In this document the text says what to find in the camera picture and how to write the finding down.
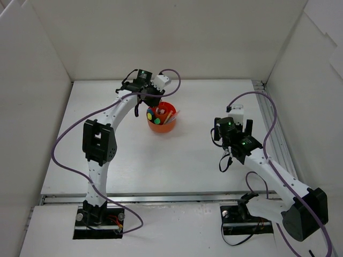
white enclosure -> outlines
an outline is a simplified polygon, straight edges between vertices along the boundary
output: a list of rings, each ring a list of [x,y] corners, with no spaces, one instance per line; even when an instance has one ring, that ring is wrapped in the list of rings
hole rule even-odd
[[[65,177],[56,175],[60,169],[49,165],[50,150],[59,131],[63,132],[67,125],[102,104],[110,103],[111,87],[114,90],[118,86],[114,80],[123,79],[135,68],[155,74],[172,68],[179,71],[182,79],[189,79],[183,84],[185,88],[180,89],[183,95],[175,95],[170,100],[178,104],[185,119],[187,115],[191,118],[180,123],[176,127],[179,130],[164,138],[164,142],[173,140],[174,136],[173,150],[186,142],[195,145],[181,147],[184,152],[174,154],[180,160],[174,167],[172,162],[161,159],[167,163],[157,162],[155,167],[142,168],[145,174],[149,171],[151,175],[155,174],[160,184],[150,185],[148,178],[132,183],[131,175],[126,171],[133,170],[139,174],[139,167],[121,164],[120,176],[124,181],[117,180],[114,173],[109,176],[108,188],[113,196],[132,193],[144,197],[180,192],[226,192],[239,196],[237,193],[248,192],[244,185],[245,168],[237,165],[232,173],[209,176],[207,169],[218,172],[217,166],[213,166],[218,165],[220,151],[214,149],[211,152],[213,145],[196,142],[188,132],[181,132],[195,125],[199,125],[197,133],[207,131],[214,117],[225,114],[229,100],[239,93],[253,90],[253,84],[258,85],[256,81],[262,81],[266,83],[267,93],[275,100],[286,140],[284,142],[282,133],[274,135],[270,151],[276,158],[283,154],[286,159],[289,149],[299,179],[326,192],[329,197],[329,223],[326,227],[337,256],[343,255],[340,239],[343,229],[340,222],[343,211],[343,175],[340,170],[343,18],[340,14],[343,4],[340,0],[310,0],[306,3],[306,0],[0,0],[1,256],[19,256],[30,221],[28,217],[35,206],[21,257],[70,254],[62,250],[64,247],[78,251],[79,245],[68,238],[76,205],[62,207],[52,196],[79,203],[86,193],[86,182],[71,174]],[[204,120],[198,124],[197,120],[202,117],[197,116],[197,110],[202,108],[204,99],[209,103],[204,107],[207,108]],[[247,117],[254,119],[254,133],[262,140],[270,125],[265,109],[267,105],[262,106],[260,99],[254,96],[243,101],[247,106]],[[151,131],[144,115],[133,121],[130,114],[123,127],[118,128],[118,133],[123,134],[122,139],[129,146],[135,146],[139,135],[132,138],[129,132],[132,126],[136,126],[148,140],[138,143],[137,152],[143,152],[146,146],[156,150],[150,141],[156,137],[149,134]],[[79,145],[81,126],[73,133],[61,144],[59,157],[62,162],[76,163],[75,166],[82,169],[86,160]],[[209,132],[207,137],[212,144]],[[196,155],[196,147],[202,155]],[[182,155],[186,151],[191,159],[189,163]],[[118,155],[122,154],[121,159],[125,159],[129,152],[127,148]],[[139,163],[145,154],[140,156]],[[204,162],[196,167],[200,169],[199,178],[190,182],[185,174],[176,175],[182,170],[176,170],[177,165],[196,163],[199,156]],[[284,166],[293,172],[292,164],[284,162]],[[64,180],[76,181],[75,187]],[[263,183],[253,178],[251,181],[257,190],[263,191]],[[40,195],[48,196],[46,205],[38,206],[42,205]],[[172,205],[170,210],[174,208],[180,222],[164,205],[135,206],[148,220],[147,230],[140,230],[137,238],[132,237],[126,243],[141,246],[146,254],[149,246],[161,244],[170,249],[181,247],[177,254],[180,256],[222,256],[230,248],[218,241],[219,213],[205,212],[214,212],[218,206],[218,202]],[[198,210],[198,220],[208,221],[200,230],[195,223],[187,222],[194,209]],[[159,210],[163,210],[163,218],[159,216]],[[49,217],[59,221],[61,226]],[[172,219],[170,224],[166,221],[168,217]],[[179,240],[167,233],[179,227],[187,229],[188,225],[187,233]],[[161,228],[160,237],[156,236],[154,241],[149,235],[154,235],[158,227]],[[209,233],[211,239],[208,239],[205,232],[212,229]],[[198,239],[191,238],[195,231],[204,234],[197,235]],[[213,244],[203,245],[206,240]],[[291,243],[303,256],[308,256],[308,249],[312,249],[316,257],[325,256],[325,241],[319,231],[303,244],[293,240]],[[90,248],[90,256],[96,255],[92,244],[85,245]],[[94,245],[95,248],[102,246],[109,247],[109,244]],[[191,246],[199,246],[199,249],[195,251]],[[130,253],[134,254],[134,247],[131,250]],[[256,253],[261,256],[292,254],[274,229],[274,236],[256,237],[246,245],[245,252],[235,248],[230,256],[253,256]]]

orange bowl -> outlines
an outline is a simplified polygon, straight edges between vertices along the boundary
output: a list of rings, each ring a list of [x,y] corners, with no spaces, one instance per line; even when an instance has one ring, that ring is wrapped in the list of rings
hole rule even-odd
[[[176,124],[176,119],[174,119],[172,122],[167,123],[165,125],[157,125],[155,123],[152,123],[150,120],[148,120],[149,127],[151,128],[152,131],[157,132],[157,133],[168,133],[173,130]]]
[[[165,110],[165,113],[163,115],[161,115],[161,114],[156,113],[156,107],[152,108],[152,110],[155,114],[155,117],[159,118],[161,120],[161,124],[163,124],[163,122],[165,122],[170,111],[173,112],[172,115],[176,114],[175,107],[170,103],[160,102],[158,108]],[[175,127],[175,124],[176,124],[176,119],[174,119],[172,122],[167,123],[165,125],[157,125],[151,120],[148,120],[148,119],[146,119],[146,120],[148,121],[148,125],[151,128],[151,130],[154,132],[157,132],[157,133],[168,133]]]

black cable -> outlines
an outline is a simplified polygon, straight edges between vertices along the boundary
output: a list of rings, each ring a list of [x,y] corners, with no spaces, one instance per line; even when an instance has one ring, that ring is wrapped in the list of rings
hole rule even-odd
[[[240,242],[237,243],[237,244],[232,245],[232,244],[230,244],[228,241],[225,240],[224,231],[223,231],[223,225],[224,225],[224,219],[223,219],[223,221],[222,221],[222,223],[221,223],[221,227],[220,227],[221,237],[223,238],[224,242],[225,242],[226,244],[228,244],[229,246],[238,246],[238,245],[242,245],[242,244],[244,244],[246,241],[248,241],[250,238],[252,238],[253,235],[255,235],[255,233],[256,233],[256,231],[257,231],[257,229],[258,229],[259,224],[260,224],[260,221],[257,223],[254,232],[253,232],[251,235],[249,235],[246,239],[240,241]]]
[[[131,75],[131,74],[133,74],[135,71],[138,71],[138,69],[134,69],[133,71],[131,71],[127,76],[126,76],[126,78],[125,79],[123,79],[123,81],[122,81],[122,85],[124,86],[124,84],[125,84],[125,81],[129,78],[129,76]]]
[[[218,147],[222,147],[220,144],[216,143],[213,139],[213,136],[212,136],[212,132],[214,131],[214,128],[211,129],[211,139],[212,139],[212,142],[214,143],[215,146],[218,146]]]
[[[226,168],[225,168],[224,170],[221,169],[221,161],[222,161],[225,157],[228,157],[228,156],[230,156],[230,153],[225,154],[225,152],[224,152],[223,157],[222,157],[222,158],[220,159],[220,161],[219,161],[219,170],[220,170],[221,172],[227,171],[227,170],[229,169],[230,165],[231,165],[232,162],[233,162],[233,161],[232,161],[232,157],[230,156],[230,158],[227,160]]]
[[[90,230],[97,230],[97,229],[94,229],[92,228],[91,226],[88,226],[83,220],[82,220],[82,223],[84,224],[84,226]]]
[[[311,257],[315,257],[315,255],[313,254],[313,252],[311,250],[309,250],[309,253],[310,253]]]
[[[135,106],[135,117],[138,117],[138,116],[139,116],[138,107],[139,107],[139,104],[140,104],[140,103],[141,103],[141,101],[138,102],[138,103],[136,104],[136,106]]]

screw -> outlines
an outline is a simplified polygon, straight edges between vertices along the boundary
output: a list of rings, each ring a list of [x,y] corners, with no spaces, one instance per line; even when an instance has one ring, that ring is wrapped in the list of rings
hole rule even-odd
[[[76,215],[76,221],[82,221],[82,219],[84,218],[84,216],[83,216],[83,214],[82,213],[78,213],[77,215]]]
[[[119,213],[119,214],[118,214],[118,220],[119,220],[119,221],[123,221],[124,218],[125,218],[124,213]]]
[[[223,218],[227,218],[229,216],[229,212],[227,210],[223,210],[223,212],[221,213],[221,216]]]

white robotic arm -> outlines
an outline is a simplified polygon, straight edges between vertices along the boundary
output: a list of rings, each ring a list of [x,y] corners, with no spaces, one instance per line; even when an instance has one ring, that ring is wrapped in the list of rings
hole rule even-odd
[[[86,199],[83,202],[83,211],[93,223],[101,223],[107,209],[107,202],[93,189],[93,185],[101,194],[106,194],[107,172],[111,160],[117,152],[115,131],[126,114],[137,108],[141,102],[150,107],[156,107],[164,94],[164,87],[171,80],[163,75],[157,75],[151,81],[151,72],[139,70],[133,82],[122,82],[122,87],[117,90],[117,102],[112,108],[101,113],[98,119],[87,120],[83,132],[83,152],[88,160],[89,177]]]
[[[243,219],[249,216],[263,217],[276,223],[282,223],[286,231],[296,240],[304,241],[319,229],[318,223],[306,207],[281,181],[269,161],[286,183],[302,198],[316,213],[323,224],[329,220],[327,214],[327,196],[320,188],[312,190],[308,185],[290,175],[283,167],[274,161],[270,155],[264,154],[263,146],[252,135],[252,120],[247,120],[243,131],[242,105],[234,104],[227,109],[228,117],[214,119],[214,139],[222,140],[222,147],[230,152],[228,165],[232,157],[236,158],[250,170],[260,175],[268,186],[277,192],[282,201],[268,200],[255,193],[244,195],[238,201]]]
[[[103,112],[97,122],[100,124],[110,124],[110,127],[115,133],[117,127],[119,126],[119,123],[123,120],[126,114],[138,103],[137,95],[131,95],[121,100],[123,96],[130,93],[131,91],[128,90],[120,90],[118,92],[118,97],[115,100],[115,102],[120,101],[120,103],[115,105],[111,109]],[[96,137],[101,140],[101,132],[99,133],[99,135],[96,135]],[[89,176],[92,179],[95,187],[100,191],[100,193],[105,196],[107,196],[106,181],[109,164],[110,162],[106,162],[105,164],[100,166],[99,163],[94,160],[88,161],[88,170],[90,172]],[[92,206],[102,206],[106,202],[104,198],[100,197],[96,193],[96,191],[94,191],[91,183],[88,183],[86,201]]]

